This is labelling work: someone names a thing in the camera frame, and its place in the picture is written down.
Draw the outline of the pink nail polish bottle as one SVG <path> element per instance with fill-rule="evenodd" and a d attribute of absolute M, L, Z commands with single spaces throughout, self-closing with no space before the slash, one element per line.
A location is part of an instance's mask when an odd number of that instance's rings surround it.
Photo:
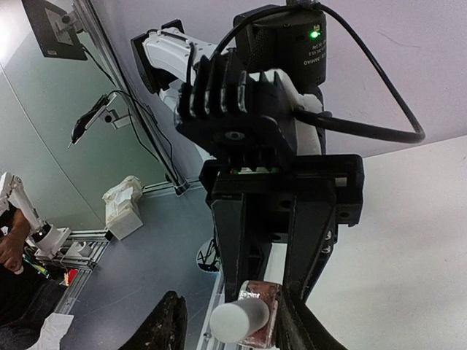
<path fill-rule="evenodd" d="M 253 280 L 243 283 L 237 300 L 243 305 L 249 326 L 247 334 L 239 341 L 240 345 L 254 349 L 275 346 L 281 297 L 281 284 Z"/>

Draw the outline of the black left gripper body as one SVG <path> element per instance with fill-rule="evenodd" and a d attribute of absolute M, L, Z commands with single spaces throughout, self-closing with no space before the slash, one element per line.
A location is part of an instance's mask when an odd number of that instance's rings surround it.
<path fill-rule="evenodd" d="M 257 9 L 198 64 L 198 143 L 212 159 L 200 175 L 222 254 L 259 252 L 275 238 L 328 252 L 336 229 L 356 226 L 363 162 L 301 155 L 298 123 L 325 115 L 325 64 L 301 58 L 326 49 L 325 13 L 315 6 Z"/>

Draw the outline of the white nail polish cap brush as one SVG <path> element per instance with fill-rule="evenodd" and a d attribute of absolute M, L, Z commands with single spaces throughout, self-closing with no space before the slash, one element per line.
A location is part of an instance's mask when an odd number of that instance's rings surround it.
<path fill-rule="evenodd" d="M 238 343 L 264 327 L 269 316 L 269 307 L 264 301 L 246 298 L 216 307 L 209 326 L 219 341 Z"/>

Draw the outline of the operator hand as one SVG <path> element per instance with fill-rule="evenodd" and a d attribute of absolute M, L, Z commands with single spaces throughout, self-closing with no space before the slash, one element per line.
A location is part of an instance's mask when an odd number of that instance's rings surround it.
<path fill-rule="evenodd" d="M 13 233 L 1 239 L 1 264 L 13 273 L 19 273 L 23 266 L 23 250 L 25 239 Z"/>

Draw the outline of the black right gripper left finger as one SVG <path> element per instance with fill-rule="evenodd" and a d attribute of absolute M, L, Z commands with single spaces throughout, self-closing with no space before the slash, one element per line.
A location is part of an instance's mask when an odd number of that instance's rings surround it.
<path fill-rule="evenodd" d="M 138 330 L 119 350 L 183 350 L 188 327 L 188 310 L 183 296 L 168 291 Z"/>

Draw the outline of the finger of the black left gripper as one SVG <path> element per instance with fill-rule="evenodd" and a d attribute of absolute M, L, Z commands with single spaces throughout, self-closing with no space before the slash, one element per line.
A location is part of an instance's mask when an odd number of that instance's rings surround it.
<path fill-rule="evenodd" d="M 223 271 L 225 302 L 230 303 L 237 300 L 240 287 L 247 279 L 246 199 L 243 195 L 218 198 L 211 209 Z"/>
<path fill-rule="evenodd" d="M 334 194 L 293 196 L 283 285 L 303 302 L 308 300 L 314 268 L 334 224 L 335 208 Z"/>

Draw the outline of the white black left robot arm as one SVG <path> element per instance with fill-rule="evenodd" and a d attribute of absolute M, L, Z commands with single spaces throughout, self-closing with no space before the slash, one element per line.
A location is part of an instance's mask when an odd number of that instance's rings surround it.
<path fill-rule="evenodd" d="M 178 20 L 133 38 L 142 80 L 178 133 L 209 155 L 200 180 L 212 213 L 225 299 L 264 275 L 274 240 L 287 244 L 283 284 L 307 300 L 336 243 L 363 207 L 363 161 L 328 155 L 320 90 L 326 17 L 304 5 L 237 15 L 219 44 Z"/>

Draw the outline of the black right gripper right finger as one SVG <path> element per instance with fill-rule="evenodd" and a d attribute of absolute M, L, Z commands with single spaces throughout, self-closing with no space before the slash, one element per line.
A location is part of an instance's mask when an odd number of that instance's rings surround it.
<path fill-rule="evenodd" d="M 277 313 L 276 347 L 288 350 L 347 350 L 322 325 L 305 302 L 282 288 Z"/>

